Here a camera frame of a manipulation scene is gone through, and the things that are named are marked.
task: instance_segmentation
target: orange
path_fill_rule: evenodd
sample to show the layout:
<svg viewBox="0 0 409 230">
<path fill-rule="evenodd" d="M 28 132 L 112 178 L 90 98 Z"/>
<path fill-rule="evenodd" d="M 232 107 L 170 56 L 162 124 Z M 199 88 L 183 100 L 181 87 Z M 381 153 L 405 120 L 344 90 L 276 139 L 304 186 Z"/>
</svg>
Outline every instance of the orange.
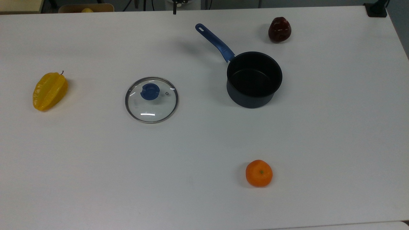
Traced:
<svg viewBox="0 0 409 230">
<path fill-rule="evenodd" d="M 246 168 L 246 179 L 255 187 L 267 186 L 272 178 L 273 170 L 262 160 L 253 161 Z"/>
</svg>

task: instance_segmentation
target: blue handle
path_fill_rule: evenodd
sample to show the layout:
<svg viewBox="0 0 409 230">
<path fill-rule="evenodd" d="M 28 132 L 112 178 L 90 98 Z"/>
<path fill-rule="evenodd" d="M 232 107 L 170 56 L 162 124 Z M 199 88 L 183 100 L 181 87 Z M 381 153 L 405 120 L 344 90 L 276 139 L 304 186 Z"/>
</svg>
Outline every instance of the blue handle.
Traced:
<svg viewBox="0 0 409 230">
<path fill-rule="evenodd" d="M 141 96 L 143 99 L 152 101 L 159 96 L 160 89 L 154 83 L 148 83 L 142 86 Z"/>
<path fill-rule="evenodd" d="M 233 51 L 220 40 L 216 35 L 214 35 L 209 29 L 207 29 L 202 24 L 197 24 L 196 30 L 203 35 L 210 43 L 212 43 L 216 48 L 222 53 L 223 57 L 225 58 L 226 62 L 231 61 L 234 58 Z"/>
</svg>

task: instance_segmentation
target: cookware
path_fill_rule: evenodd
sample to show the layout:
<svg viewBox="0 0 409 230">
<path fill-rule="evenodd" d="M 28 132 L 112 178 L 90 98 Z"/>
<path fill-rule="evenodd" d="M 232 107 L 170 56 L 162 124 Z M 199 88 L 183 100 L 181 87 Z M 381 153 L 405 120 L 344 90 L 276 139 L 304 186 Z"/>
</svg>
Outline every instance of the cookware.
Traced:
<svg viewBox="0 0 409 230">
<path fill-rule="evenodd" d="M 136 120 L 154 124 L 169 118 L 178 106 L 174 85 L 161 77 L 145 77 L 129 87 L 125 95 L 126 110 Z"/>
<path fill-rule="evenodd" d="M 227 67 L 227 92 L 238 105 L 258 108 L 267 104 L 278 90 L 283 74 L 278 63 L 260 52 L 234 55 L 232 50 L 202 24 L 196 30 L 222 53 Z"/>
</svg>

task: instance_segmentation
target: blue lid knob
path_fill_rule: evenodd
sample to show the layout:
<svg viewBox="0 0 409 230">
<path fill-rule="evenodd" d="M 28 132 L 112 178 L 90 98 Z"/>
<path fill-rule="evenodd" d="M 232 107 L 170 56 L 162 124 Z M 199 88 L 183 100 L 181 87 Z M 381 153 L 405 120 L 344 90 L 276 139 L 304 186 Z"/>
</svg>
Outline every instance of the blue lid knob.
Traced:
<svg viewBox="0 0 409 230">
<path fill-rule="evenodd" d="M 148 83 L 142 86 L 141 96 L 143 99 L 151 101 L 159 96 L 159 87 L 154 83 Z"/>
</svg>

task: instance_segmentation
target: black cable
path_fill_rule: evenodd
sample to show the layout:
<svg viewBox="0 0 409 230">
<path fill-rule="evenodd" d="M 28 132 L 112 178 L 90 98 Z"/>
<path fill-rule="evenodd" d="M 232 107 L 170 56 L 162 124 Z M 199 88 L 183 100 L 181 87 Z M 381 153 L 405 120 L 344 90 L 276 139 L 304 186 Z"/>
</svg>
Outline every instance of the black cable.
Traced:
<svg viewBox="0 0 409 230">
<path fill-rule="evenodd" d="M 124 12 L 126 10 L 126 8 L 128 8 L 129 4 L 132 2 L 132 0 L 129 0 L 128 4 L 126 5 L 126 7 L 124 8 L 124 10 L 122 12 Z"/>
</svg>

